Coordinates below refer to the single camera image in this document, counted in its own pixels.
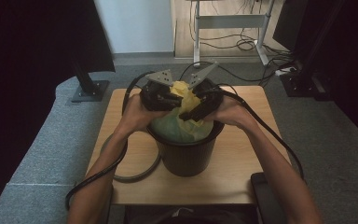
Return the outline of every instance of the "black stand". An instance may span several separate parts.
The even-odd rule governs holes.
[[[87,73],[79,64],[77,59],[70,57],[72,69],[79,80],[79,87],[72,98],[73,103],[80,102],[101,102],[103,94],[106,91],[109,81],[98,80],[92,81],[89,73]]]
[[[325,37],[330,31],[339,11],[344,5],[345,0],[336,0],[331,9],[330,15],[326,18],[324,27],[318,34],[313,48],[298,75],[282,75],[281,82],[289,97],[315,97],[317,100],[328,100],[328,89],[324,88],[322,82],[314,75],[314,65],[316,56],[324,42]]]

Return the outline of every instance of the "forearm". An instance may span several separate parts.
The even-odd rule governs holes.
[[[308,187],[290,163],[258,127],[245,132],[289,223],[321,223]]]
[[[85,179],[99,173],[116,161],[125,146],[127,138],[127,134],[114,133],[98,160],[90,168]],[[96,222],[103,210],[103,203],[111,189],[114,175],[115,170],[88,184],[75,194],[68,214],[68,223]]]

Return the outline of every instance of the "person's left hand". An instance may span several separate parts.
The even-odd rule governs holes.
[[[149,111],[142,104],[139,94],[134,94],[127,103],[123,117],[115,129],[115,133],[130,134],[142,131],[156,118],[164,117],[170,111]]]

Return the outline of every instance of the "black bucket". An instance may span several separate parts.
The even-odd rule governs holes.
[[[214,142],[224,124],[215,121],[211,133],[204,139],[192,143],[177,143],[162,138],[151,127],[149,133],[156,139],[158,152],[165,167],[174,175],[192,176],[204,171],[209,164]]]

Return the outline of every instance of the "plastic bag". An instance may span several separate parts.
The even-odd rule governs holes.
[[[151,128],[161,137],[176,143],[191,143],[206,138],[213,128],[213,121],[183,121],[179,115],[191,111],[200,104],[200,99],[188,89],[184,81],[175,81],[171,92],[183,97],[182,106],[160,119],[154,119]]]

